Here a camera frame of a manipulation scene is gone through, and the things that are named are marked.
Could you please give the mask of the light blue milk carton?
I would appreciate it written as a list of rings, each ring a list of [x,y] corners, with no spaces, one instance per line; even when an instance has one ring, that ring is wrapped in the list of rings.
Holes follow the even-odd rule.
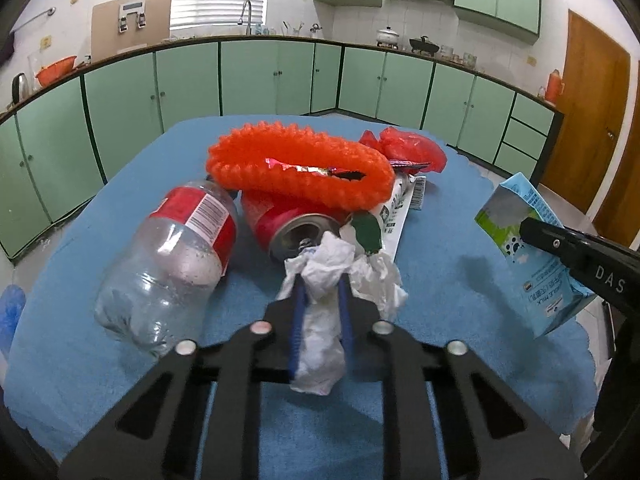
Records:
[[[521,223],[527,218],[559,226],[536,188],[520,172],[501,182],[475,216],[475,222],[494,241],[510,266],[522,311],[537,337],[551,333],[594,298],[585,285],[570,277],[561,260],[524,242]]]

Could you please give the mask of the clear plastic cola bottle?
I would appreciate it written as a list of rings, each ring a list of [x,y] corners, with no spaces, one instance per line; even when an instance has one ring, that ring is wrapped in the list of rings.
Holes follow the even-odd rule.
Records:
[[[105,273],[96,320],[156,358],[180,341],[198,339],[237,235],[238,215],[227,190],[211,178],[176,186]]]

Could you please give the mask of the white tissue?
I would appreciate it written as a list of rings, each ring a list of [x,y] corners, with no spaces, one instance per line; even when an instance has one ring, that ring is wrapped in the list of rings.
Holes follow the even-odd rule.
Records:
[[[296,276],[303,279],[308,297],[291,389],[326,396],[346,370],[338,312],[340,277],[347,274],[354,296],[373,302],[385,321],[396,318],[408,292],[402,288],[400,272],[390,254],[381,250],[367,256],[331,232],[322,235],[318,246],[286,260],[284,267],[285,279],[277,298],[292,295]]]

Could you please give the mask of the green lower kitchen cabinets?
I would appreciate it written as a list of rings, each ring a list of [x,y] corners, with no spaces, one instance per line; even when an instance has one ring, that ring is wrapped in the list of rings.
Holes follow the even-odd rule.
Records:
[[[329,112],[427,131],[533,182],[563,122],[521,89],[416,54],[260,37],[146,48],[73,68],[2,115],[2,252],[21,257],[178,122]]]

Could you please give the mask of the brown wooden door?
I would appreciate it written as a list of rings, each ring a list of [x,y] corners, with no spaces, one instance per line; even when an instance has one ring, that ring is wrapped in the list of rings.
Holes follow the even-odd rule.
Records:
[[[629,247],[639,231],[639,100],[623,158],[600,207],[594,226],[604,238]]]
[[[623,125],[630,54],[579,14],[568,14],[562,127],[541,183],[581,212],[599,191]]]

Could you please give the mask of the orange thermos flask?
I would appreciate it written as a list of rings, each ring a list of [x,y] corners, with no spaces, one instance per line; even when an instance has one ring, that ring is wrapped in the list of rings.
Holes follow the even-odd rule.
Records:
[[[544,100],[552,105],[558,102],[564,91],[564,81],[559,70],[552,70],[549,74],[546,88],[544,89]]]

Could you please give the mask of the blue plastic bag on floor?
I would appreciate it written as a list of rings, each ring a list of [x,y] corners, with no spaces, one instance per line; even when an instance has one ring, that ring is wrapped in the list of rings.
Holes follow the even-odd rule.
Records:
[[[0,297],[0,350],[9,359],[13,338],[26,304],[24,289],[9,284]]]

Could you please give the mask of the blue snack wrapper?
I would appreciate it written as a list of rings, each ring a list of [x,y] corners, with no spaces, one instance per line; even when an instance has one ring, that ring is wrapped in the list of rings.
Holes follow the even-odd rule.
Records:
[[[429,162],[412,162],[411,160],[391,159],[390,166],[395,172],[417,174],[418,172],[425,172],[431,164]]]

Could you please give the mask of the red soda can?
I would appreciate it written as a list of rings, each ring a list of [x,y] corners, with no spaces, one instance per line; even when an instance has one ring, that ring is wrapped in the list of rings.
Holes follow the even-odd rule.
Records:
[[[260,247],[277,262],[320,244],[324,232],[340,232],[349,213],[309,200],[259,191],[243,191],[244,219]]]

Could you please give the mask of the black wok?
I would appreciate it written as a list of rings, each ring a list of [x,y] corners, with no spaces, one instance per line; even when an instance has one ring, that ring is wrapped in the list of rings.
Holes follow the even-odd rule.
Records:
[[[410,38],[409,44],[412,53],[419,53],[420,55],[434,56],[439,51],[439,45],[434,44],[427,38],[427,36],[421,36],[420,38]]]

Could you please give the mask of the steel electric kettle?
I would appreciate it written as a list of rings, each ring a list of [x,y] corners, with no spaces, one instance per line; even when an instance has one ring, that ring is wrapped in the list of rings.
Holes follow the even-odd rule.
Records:
[[[19,73],[12,79],[11,84],[12,104],[17,105],[30,96],[29,79],[25,73]]]

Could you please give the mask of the dark hanging towel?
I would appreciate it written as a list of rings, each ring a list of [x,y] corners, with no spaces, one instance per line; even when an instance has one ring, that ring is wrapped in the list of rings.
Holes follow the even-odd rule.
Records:
[[[15,32],[10,32],[0,48],[0,66],[3,66],[14,55]]]

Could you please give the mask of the brown cardboard board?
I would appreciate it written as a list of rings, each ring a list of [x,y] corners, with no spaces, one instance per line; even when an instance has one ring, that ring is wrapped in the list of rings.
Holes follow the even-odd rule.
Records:
[[[91,15],[91,61],[159,44],[170,36],[171,0],[112,0]]]

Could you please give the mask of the chrome towel bar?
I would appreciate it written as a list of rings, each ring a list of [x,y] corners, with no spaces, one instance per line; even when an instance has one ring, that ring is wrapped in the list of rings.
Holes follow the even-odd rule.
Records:
[[[50,6],[50,8],[47,8],[47,10],[44,10],[34,15],[32,18],[29,18],[28,20],[24,21],[23,23],[14,26],[12,28],[12,32],[18,32],[19,30],[23,29],[29,24],[32,24],[32,22],[37,21],[40,18],[50,18],[53,14],[55,14],[55,12],[56,12],[56,7]]]

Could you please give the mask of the chrome sink faucet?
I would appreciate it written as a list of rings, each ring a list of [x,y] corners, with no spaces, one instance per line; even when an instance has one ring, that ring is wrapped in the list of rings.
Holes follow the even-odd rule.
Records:
[[[253,5],[250,0],[245,0],[242,5],[241,15],[238,19],[239,26],[245,26],[245,35],[250,36],[252,34],[252,17],[253,17]]]

